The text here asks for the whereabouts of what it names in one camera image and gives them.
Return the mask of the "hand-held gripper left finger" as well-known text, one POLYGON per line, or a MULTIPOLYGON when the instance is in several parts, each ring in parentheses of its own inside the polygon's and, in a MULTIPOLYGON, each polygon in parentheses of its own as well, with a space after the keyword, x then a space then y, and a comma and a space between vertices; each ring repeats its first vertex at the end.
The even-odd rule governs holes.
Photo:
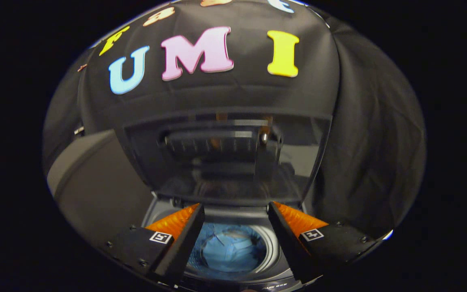
POLYGON ((147 227, 128 227, 103 242, 103 253, 139 277, 178 286, 204 220, 203 204, 193 204, 147 227))

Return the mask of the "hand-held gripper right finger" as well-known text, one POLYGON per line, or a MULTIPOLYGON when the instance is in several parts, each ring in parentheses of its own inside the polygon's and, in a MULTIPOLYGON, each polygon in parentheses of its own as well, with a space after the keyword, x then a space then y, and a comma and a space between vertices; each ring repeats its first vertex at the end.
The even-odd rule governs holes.
POLYGON ((343 222, 327 223, 272 201, 267 214, 293 277, 308 284, 358 261, 380 242, 343 222))

